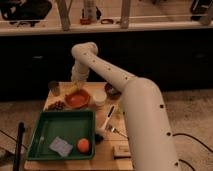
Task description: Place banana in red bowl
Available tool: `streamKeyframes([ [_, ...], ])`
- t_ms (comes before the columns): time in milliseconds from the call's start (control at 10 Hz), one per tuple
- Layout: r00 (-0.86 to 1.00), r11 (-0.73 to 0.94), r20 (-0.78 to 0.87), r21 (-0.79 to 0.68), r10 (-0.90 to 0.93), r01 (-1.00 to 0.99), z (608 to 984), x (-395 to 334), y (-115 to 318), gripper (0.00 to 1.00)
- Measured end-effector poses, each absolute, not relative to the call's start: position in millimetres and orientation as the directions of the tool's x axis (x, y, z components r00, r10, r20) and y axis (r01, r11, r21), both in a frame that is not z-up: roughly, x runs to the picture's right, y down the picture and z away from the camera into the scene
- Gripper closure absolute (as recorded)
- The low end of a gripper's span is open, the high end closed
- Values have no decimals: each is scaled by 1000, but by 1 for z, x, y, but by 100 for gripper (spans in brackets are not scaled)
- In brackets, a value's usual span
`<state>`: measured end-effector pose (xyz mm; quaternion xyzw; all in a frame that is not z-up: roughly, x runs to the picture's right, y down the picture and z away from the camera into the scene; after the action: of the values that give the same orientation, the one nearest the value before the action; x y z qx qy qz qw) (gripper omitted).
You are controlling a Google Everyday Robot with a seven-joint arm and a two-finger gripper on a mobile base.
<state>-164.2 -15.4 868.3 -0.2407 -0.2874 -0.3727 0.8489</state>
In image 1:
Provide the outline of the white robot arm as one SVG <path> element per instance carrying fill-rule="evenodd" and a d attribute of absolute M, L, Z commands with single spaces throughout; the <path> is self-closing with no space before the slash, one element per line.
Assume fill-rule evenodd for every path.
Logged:
<path fill-rule="evenodd" d="M 162 93 L 150 79 L 135 76 L 97 56 L 94 42 L 74 45 L 74 81 L 86 81 L 89 70 L 121 93 L 121 106 L 135 171 L 179 171 L 177 153 Z"/>

